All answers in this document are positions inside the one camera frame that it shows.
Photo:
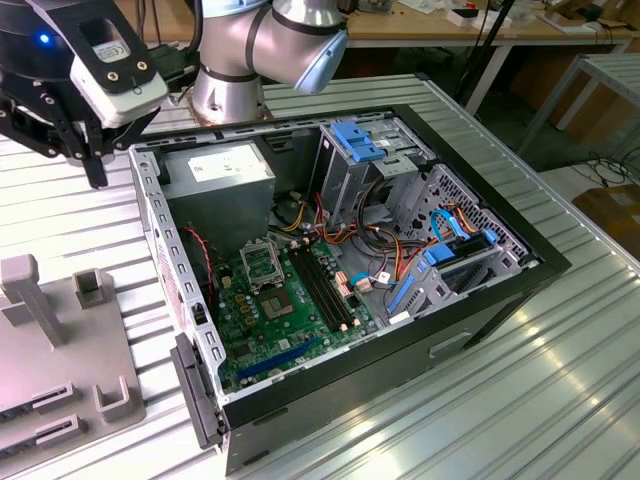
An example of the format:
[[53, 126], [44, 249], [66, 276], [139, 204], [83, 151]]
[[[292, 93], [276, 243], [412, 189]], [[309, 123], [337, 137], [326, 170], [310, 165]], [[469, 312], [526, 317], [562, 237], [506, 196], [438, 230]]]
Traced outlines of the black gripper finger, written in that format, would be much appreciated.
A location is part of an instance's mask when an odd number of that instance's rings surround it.
[[84, 125], [88, 140], [88, 153], [84, 159], [84, 170], [90, 186], [107, 186], [104, 163], [116, 150], [126, 150], [139, 141], [145, 128], [161, 111], [160, 107], [150, 113], [117, 128], [101, 125], [98, 117], [91, 113]]
[[1, 134], [54, 158], [64, 156], [84, 169], [89, 185], [100, 186], [100, 123], [88, 107], [73, 109], [42, 82], [1, 86]]

